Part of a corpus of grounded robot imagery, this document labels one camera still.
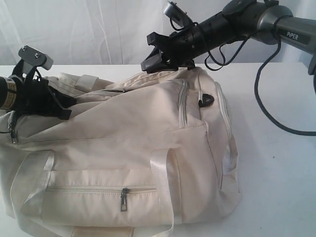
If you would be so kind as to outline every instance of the white curtain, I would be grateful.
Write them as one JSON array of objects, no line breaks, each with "label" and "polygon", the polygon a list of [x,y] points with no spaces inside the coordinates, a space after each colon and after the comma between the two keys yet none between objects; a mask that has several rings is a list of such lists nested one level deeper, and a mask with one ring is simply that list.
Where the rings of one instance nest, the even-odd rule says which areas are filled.
[{"label": "white curtain", "polygon": [[[174,0],[201,22],[230,0]],[[146,36],[172,32],[166,0],[0,0],[0,65],[13,65],[25,44],[55,64],[139,64],[151,52]],[[297,17],[315,18],[315,0],[280,0]],[[226,45],[230,58],[238,43]],[[275,50],[250,40],[234,62],[263,62]],[[214,54],[219,58],[218,50]],[[308,54],[283,45],[275,61],[308,62]],[[205,55],[196,62],[202,62]]]}]

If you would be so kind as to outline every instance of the bag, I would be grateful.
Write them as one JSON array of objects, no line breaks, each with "label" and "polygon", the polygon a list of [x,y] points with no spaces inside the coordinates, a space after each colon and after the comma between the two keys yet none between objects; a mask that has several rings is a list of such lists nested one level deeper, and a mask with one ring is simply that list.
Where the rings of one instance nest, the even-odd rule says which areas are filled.
[{"label": "bag", "polygon": [[204,70],[140,73],[118,84],[87,75],[47,79],[77,98],[69,120],[0,117],[0,130],[12,130],[0,136],[4,205],[23,231],[131,236],[135,227],[171,225],[161,237],[174,224],[235,209],[227,101]]}]

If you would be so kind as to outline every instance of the white table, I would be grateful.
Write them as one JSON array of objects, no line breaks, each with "label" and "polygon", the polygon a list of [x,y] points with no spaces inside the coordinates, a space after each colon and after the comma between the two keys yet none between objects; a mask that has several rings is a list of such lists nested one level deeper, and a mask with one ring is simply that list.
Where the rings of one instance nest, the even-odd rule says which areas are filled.
[{"label": "white table", "polygon": [[[316,138],[286,133],[260,111],[253,92],[260,64],[231,64],[210,75],[222,84],[232,108],[239,148],[239,182],[243,199],[233,214],[218,223],[175,227],[175,237],[316,236]],[[1,66],[8,76],[11,66]],[[90,74],[118,81],[140,71],[138,65],[54,66],[59,72]],[[316,96],[312,77],[301,63],[271,63],[262,73],[260,92],[268,110],[296,129],[316,130]],[[136,229],[147,237],[166,227]],[[4,237],[26,237],[0,208]]]}]

